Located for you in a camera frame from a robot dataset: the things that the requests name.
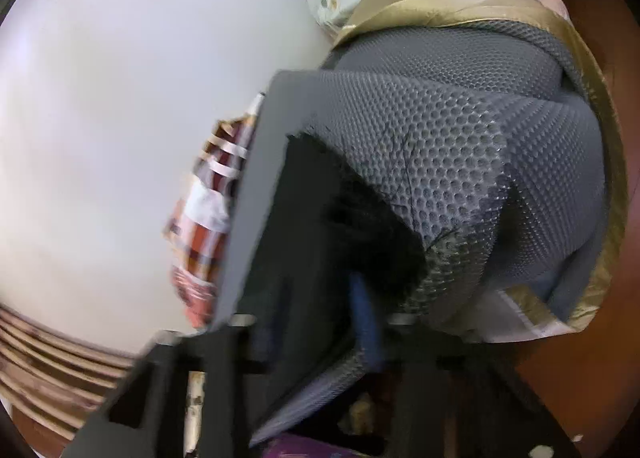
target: wooden furniture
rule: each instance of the wooden furniture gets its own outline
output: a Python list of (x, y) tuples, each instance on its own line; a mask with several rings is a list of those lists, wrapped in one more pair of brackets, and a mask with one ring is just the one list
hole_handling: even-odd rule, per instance
[(640, 27), (624, 0), (564, 0), (598, 61), (622, 126), (630, 212), (617, 272), (582, 333), (522, 345), (520, 374), (585, 458), (609, 446), (640, 398)]
[(25, 440), (47, 458), (60, 454), (132, 363), (0, 307), (0, 396)]

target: gold fabric trim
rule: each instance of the gold fabric trim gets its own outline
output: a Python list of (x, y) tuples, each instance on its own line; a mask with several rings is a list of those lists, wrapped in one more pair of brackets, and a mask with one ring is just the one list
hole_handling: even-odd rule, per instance
[[(338, 34), (335, 45), (384, 28), (446, 27), (496, 19), (529, 24), (561, 40), (574, 56), (591, 107), (600, 122), (609, 193), (609, 222), (589, 284), (567, 322), (572, 329), (584, 330), (609, 289), (625, 232), (628, 196), (618, 116), (602, 72), (573, 25), (537, 0), (362, 0)], [(544, 325), (555, 319), (546, 305), (525, 285), (515, 285), (507, 290), (507, 294), (534, 325)]]

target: purple fabric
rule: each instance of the purple fabric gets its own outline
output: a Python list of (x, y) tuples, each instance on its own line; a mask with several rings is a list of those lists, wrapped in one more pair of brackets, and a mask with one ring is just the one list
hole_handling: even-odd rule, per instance
[(283, 433), (274, 438), (262, 458), (358, 458), (363, 455), (318, 440)]

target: plaid fabric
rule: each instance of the plaid fabric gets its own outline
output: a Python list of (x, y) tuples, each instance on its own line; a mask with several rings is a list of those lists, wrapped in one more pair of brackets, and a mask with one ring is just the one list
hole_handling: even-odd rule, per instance
[(174, 249), (171, 281), (195, 328), (212, 320), (238, 178), (263, 97), (259, 94), (243, 117), (218, 122), (165, 229)]

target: gray mesh seat cushion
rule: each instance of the gray mesh seat cushion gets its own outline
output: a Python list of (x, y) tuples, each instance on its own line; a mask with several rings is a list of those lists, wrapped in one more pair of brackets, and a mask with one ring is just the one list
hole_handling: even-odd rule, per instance
[(428, 274), (405, 311), (438, 324), (480, 285), (530, 282), (570, 314), (604, 234), (604, 163), (598, 122), (556, 58), (484, 29), (394, 28), (292, 85), (322, 88), (308, 129), (422, 236)]

